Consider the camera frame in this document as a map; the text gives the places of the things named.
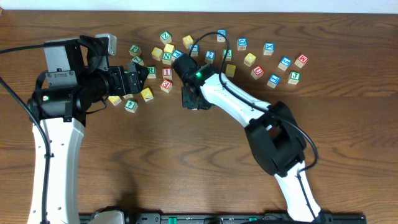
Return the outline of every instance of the black cable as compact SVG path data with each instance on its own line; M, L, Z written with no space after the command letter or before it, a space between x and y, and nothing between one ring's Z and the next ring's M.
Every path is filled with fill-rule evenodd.
M93 114L93 113L99 112L101 110L105 110L108 107L108 104L106 103L106 99L100 99L100 101L104 104L104 107L101 109L98 109L98 110L86 112L86 115Z
M318 156L318 150L317 150L317 147L316 147L315 143L312 141L312 139L310 138L309 135L307 135L301 128L299 128L297 125L295 125L293 122L291 122L290 119L284 118L283 116L281 116L281 115L279 115L279 114L277 114L277 113L274 113L274 112L269 111L269 110L265 110L264 108L261 108L261 107L258 107L258 106L256 106L255 103L249 102L248 100L244 99L242 96L239 96L237 93L235 93L234 91L232 91L231 89L229 89L229 87L227 86L227 84L222 80L222 76L221 76L222 71L223 71L223 67L224 67L224 63L225 63L225 60L226 60L226 56L228 55L228 51L229 51L229 40L226 38L226 36L225 36L224 34L219 33L219 32L209 32L209 33L204 34L203 36L199 37L199 39L197 39L197 40L193 43L192 48L191 48L190 51L189 51L189 56L191 56L193 46L195 46L200 40L202 40L202 38L204 38L204 37L206 37L206 36L208 36L208 35L212 35L212 34L216 34L216 35L218 34L218 35L223 36L223 37L225 38L226 45L227 45L227 49L226 49L225 55L224 55L224 57L223 57L223 61L222 61L222 63L221 63L221 67L220 67L220 70L219 70L219 72L218 72L218 78L220 79L220 83L221 83L221 85L223 86L223 88L226 89L230 94L232 94L233 96L235 96L237 99L239 99L239 100L242 101L243 103L249 105L251 108L256 109L256 110L258 110L258 111L261 111L261 112L263 112L263 113L267 113L267 114L271 115L272 117L274 117L274 118L276 118L276 119L279 119L279 120L281 120L282 122L285 122L285 123L289 124L291 127L295 128L297 131L299 131L299 132L304 136L304 138L308 141L308 143L310 143L315 158L314 158L313 162L312 162L310 165L304 167L303 169L297 170L297 176L296 176L296 178L298 178L298 182L300 183L300 186L301 186L301 188L302 188L302 191L303 191L304 198L305 198L305 201L306 201L306 203L307 203L307 206L308 206L308 208L310 209L311 214L312 214L312 217L313 217L314 220L315 220L315 219L316 219L315 214L314 214L314 212L313 212L313 210L312 210L312 208L311 208L310 202L308 201L307 193L305 193L305 189L304 189L303 183L302 183L302 181L301 181L301 176L300 176L300 173L301 173L301 172L311 169L311 168L312 168L313 166L315 166L315 165L317 164L317 162L318 162L319 156Z
M11 49L0 50L0 54L14 52L14 51L18 51L18 50L36 49L36 48L41 48L41 47L44 47L44 44L30 45L30 46L23 46L23 47L14 47Z
M0 51L0 54L6 53L6 52L11 52L11 51L5 51L2 50ZM0 77L0 83L1 85L10 93L10 95L20 104L20 106L26 111L26 113L29 115L33 123L36 125L37 129L39 130L40 135L43 138L44 141L44 146L45 146L45 166L44 166L44 180L43 180L43 194L42 194L42 224L47 224L47 189L48 189L48 183L49 183L49 168L50 168L50 158L51 158L51 152L50 152L50 143L49 140L47 139L43 128L40 126L39 122L36 120L35 116L33 113L30 111L30 109L27 107L27 105L19 98L19 96L11 89L9 85Z

